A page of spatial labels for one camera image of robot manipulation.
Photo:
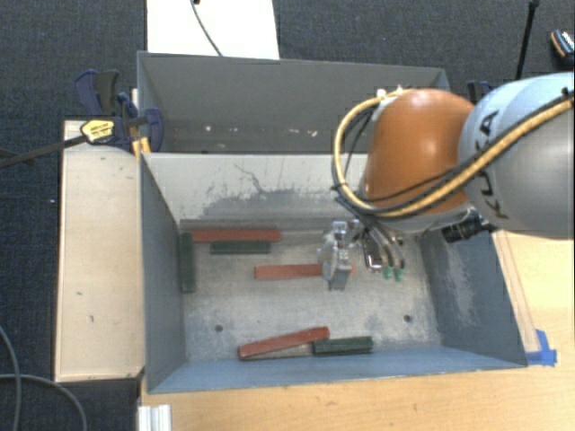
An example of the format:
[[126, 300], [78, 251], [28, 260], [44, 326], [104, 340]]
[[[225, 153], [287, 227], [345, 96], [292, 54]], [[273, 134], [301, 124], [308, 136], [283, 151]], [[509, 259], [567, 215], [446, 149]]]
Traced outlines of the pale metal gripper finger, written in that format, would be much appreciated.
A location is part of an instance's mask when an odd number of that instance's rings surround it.
[[322, 278], [328, 282], [328, 266], [336, 251], [347, 251], [345, 242], [348, 224], [334, 221], [330, 229], [323, 232], [322, 247], [318, 250], [318, 262], [321, 265]]
[[343, 291], [354, 272], [354, 264], [348, 251], [336, 251], [328, 266], [328, 287], [330, 291]]

